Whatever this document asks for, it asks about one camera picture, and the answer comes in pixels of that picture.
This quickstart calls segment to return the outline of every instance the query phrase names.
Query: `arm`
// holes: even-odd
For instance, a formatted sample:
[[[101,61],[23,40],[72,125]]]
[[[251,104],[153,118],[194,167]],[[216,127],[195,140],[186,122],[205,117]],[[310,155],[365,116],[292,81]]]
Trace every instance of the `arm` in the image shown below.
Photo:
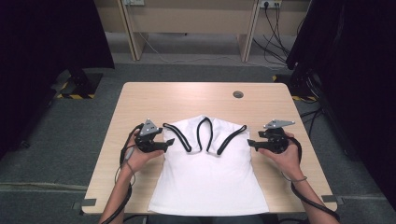
[[[131,137],[128,146],[134,145],[134,137]],[[99,223],[103,223],[106,219],[108,219],[113,213],[119,208],[120,204],[124,200],[129,184],[134,173],[137,173],[142,169],[142,167],[146,164],[147,161],[158,157],[163,154],[162,150],[153,151],[150,153],[144,153],[140,151],[137,147],[134,147],[134,152],[132,153],[131,158],[128,161],[125,161],[121,166],[119,177],[116,181],[116,184],[111,191],[110,197],[107,201],[105,210],[102,216],[99,219]],[[120,214],[111,222],[111,223],[122,223],[124,217],[124,210],[120,212]]]
[[[287,136],[293,137],[293,134],[286,133]],[[272,159],[280,171],[283,172],[286,176],[288,176],[291,180],[303,180],[304,174],[300,168],[300,162],[298,159],[298,149],[297,146],[294,145],[291,141],[289,147],[286,151],[281,154],[275,154],[270,150],[260,148],[259,152],[268,158]],[[314,192],[311,188],[307,180],[293,182],[294,187],[308,200],[318,203],[324,206],[324,203],[319,198],[319,196]],[[305,212],[308,215],[309,221],[312,224],[320,223],[339,223],[333,216],[313,207],[307,203],[303,203],[303,207]]]

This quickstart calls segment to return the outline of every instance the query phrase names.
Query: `gray carpet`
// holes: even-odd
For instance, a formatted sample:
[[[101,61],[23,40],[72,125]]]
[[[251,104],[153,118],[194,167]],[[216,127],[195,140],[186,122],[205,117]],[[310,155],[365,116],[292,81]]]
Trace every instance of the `gray carpet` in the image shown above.
[[[0,223],[97,222],[98,216],[79,215],[78,204],[90,183],[125,82],[272,82],[272,75],[290,73],[258,66],[158,64],[116,64],[115,70],[87,71],[104,73],[94,99],[54,99],[28,139],[31,146],[8,152],[0,161]],[[66,73],[61,74],[59,84],[66,78]],[[317,103],[295,104],[300,113],[319,107]],[[325,116],[315,119],[311,140],[334,195],[344,202],[337,210],[343,223],[396,223],[396,213],[362,163],[343,153]]]

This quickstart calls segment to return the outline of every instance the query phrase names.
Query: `folded shirt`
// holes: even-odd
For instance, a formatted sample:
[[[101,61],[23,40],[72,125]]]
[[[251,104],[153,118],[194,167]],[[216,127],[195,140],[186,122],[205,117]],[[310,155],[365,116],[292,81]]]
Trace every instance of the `folded shirt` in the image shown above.
[[[175,138],[148,210],[178,216],[243,216],[268,212],[251,166],[246,125],[198,116],[163,125]]]

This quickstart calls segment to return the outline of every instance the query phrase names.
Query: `hand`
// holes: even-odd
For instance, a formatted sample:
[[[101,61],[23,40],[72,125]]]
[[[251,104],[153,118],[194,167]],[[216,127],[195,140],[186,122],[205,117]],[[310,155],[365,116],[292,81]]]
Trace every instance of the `hand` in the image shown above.
[[[134,138],[135,136],[139,133],[140,130],[136,130],[129,140],[128,147],[135,145]],[[128,160],[128,163],[130,164],[131,168],[133,169],[134,173],[137,173],[140,171],[143,166],[148,162],[149,160],[159,157],[163,154],[162,150],[156,150],[150,153],[145,153],[142,152],[137,146],[134,146],[134,153],[132,153],[131,158]]]
[[[292,133],[285,132],[285,134],[288,137],[294,137],[294,134]],[[289,140],[288,148],[280,154],[275,154],[272,151],[265,148],[259,148],[259,152],[267,156],[271,160],[273,160],[276,163],[279,170],[283,172],[283,174],[287,175],[289,178],[291,179],[304,178],[303,172],[301,171],[300,168],[298,148],[290,140]]]

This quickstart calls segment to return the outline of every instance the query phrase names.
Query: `power outlet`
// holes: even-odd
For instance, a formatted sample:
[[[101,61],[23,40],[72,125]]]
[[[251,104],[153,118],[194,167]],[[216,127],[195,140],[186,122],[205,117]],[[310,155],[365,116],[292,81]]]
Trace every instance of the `power outlet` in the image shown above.
[[[268,8],[280,8],[282,0],[262,0],[260,7],[265,8],[265,2],[268,3]]]
[[[145,0],[122,0],[125,6],[144,6]]]

